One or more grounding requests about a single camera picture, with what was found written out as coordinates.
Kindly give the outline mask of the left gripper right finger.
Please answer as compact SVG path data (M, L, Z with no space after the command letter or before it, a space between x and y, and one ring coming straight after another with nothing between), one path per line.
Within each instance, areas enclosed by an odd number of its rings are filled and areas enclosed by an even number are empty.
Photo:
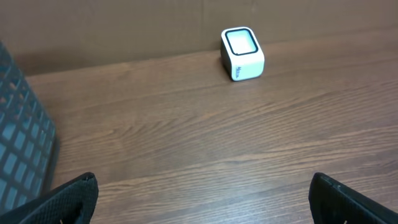
M330 176L314 174L308 200L314 224L397 224L397 213Z

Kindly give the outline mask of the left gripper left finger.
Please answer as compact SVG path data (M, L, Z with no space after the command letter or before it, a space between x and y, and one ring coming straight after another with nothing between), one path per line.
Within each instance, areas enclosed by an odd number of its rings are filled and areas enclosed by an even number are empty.
M94 214L98 194L94 173L86 172L1 215L1 224L86 224Z

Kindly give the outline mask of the grey plastic shopping basket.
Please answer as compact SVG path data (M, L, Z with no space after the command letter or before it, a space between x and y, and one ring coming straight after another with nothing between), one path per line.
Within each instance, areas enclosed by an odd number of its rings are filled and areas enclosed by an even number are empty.
M46 193L59 152L54 121L1 46L1 213Z

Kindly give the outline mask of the white barcode scanner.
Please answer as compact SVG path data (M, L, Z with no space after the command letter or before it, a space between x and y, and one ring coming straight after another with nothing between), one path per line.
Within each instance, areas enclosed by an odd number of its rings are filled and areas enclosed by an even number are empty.
M234 27L221 33L221 61L234 82L260 77L266 58L249 27Z

